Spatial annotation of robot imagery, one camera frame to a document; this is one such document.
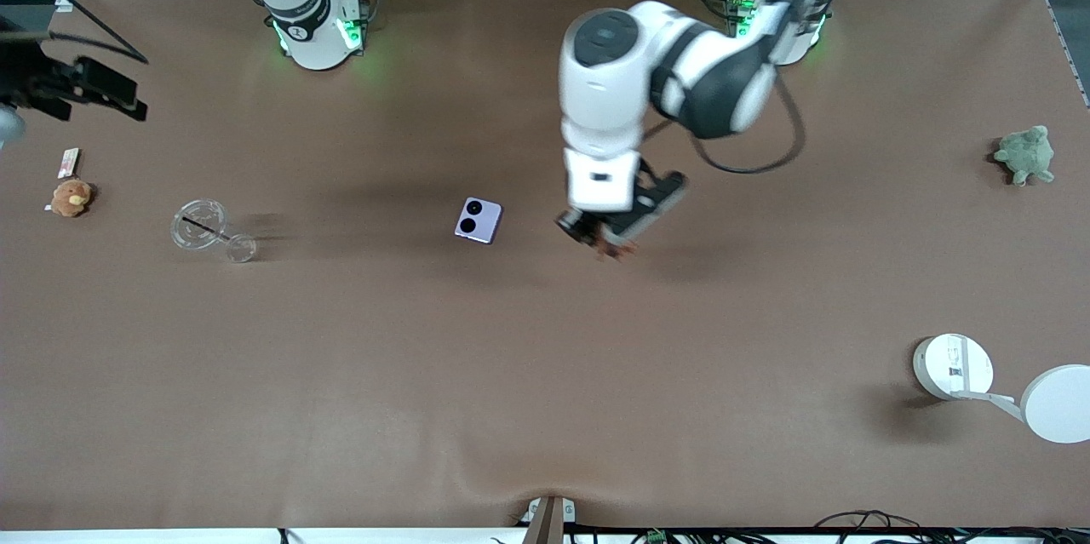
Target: lamp base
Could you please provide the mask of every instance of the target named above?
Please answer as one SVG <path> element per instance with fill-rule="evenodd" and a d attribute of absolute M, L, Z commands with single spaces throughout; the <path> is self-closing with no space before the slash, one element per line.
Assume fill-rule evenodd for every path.
<path fill-rule="evenodd" d="M 955 391 L 988 392 L 992 388 L 992 359 L 973 339 L 943 334 L 920 342 L 912 370 L 928 392 L 938 399 L 960 399 Z"/>

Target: brown teddy bear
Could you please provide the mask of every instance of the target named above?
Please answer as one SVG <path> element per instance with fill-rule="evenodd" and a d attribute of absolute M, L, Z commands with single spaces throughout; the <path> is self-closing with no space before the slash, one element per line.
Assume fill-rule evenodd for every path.
<path fill-rule="evenodd" d="M 90 185 L 82 180 L 65 180 L 53 191 L 53 201 L 49 204 L 53 214 L 71 218 L 80 215 L 90 202 Z"/>

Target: black straw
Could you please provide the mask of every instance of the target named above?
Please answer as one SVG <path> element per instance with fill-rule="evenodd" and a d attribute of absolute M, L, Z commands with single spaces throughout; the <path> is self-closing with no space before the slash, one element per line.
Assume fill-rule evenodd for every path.
<path fill-rule="evenodd" d="M 222 240 L 222 241 L 225 241 L 225 242 L 230 242 L 230 241 L 231 241 L 231 239 L 230 239 L 230 238 L 228 238 L 227 235 L 223 235 L 223 234 L 222 234 L 222 233 L 220 233 L 219 231 L 216 231 L 215 229 L 213 229 L 213 228 L 210 228 L 210 227 L 208 227 L 208 226 L 205 226 L 205 225 L 202 225 L 202 223 L 199 223 L 199 222 L 197 222 L 197 221 L 193 220 L 192 218 L 190 218 L 190 217 L 187 217 L 187 216 L 183 216 L 183 217 L 182 217 L 182 220 L 184 220 L 185 222 L 187 222 L 187 223 L 190 223 L 190 225 L 192 225 L 192 226 L 194 226 L 194 227 L 199 227 L 201 229 L 204 229 L 204 230 L 206 230 L 206 231 L 207 231 L 208 233 L 215 233 L 215 234 L 216 234 L 216 238 L 219 238 L 220 240 Z"/>

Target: teddy bear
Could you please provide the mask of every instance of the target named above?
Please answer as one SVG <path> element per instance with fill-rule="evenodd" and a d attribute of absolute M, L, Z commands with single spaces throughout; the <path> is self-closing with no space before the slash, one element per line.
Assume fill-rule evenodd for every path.
<path fill-rule="evenodd" d="M 82 180 L 65 180 L 53 191 L 53 201 L 49 204 L 53 214 L 71 218 L 80 215 L 90 202 L 90 185 Z"/>
<path fill-rule="evenodd" d="M 993 159 L 1007 165 L 1014 173 L 1010 182 L 1025 186 L 1026 179 L 1033 176 L 1041 182 L 1052 182 L 1056 177 L 1049 171 L 1052 162 L 1052 146 L 1049 144 L 1049 130 L 1044 125 L 1036 125 L 1031 130 L 1012 133 L 1000 141 L 1000 149 L 992 155 Z"/>

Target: smartphone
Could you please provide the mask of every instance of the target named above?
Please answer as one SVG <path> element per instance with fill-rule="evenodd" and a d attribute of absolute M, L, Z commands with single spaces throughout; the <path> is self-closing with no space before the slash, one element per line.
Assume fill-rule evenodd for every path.
<path fill-rule="evenodd" d="M 499 217 L 502 215 L 504 207 L 499 204 L 470 197 L 462 206 L 455 234 L 482 244 L 492 244 L 496 238 L 496 228 L 499 227 Z"/>

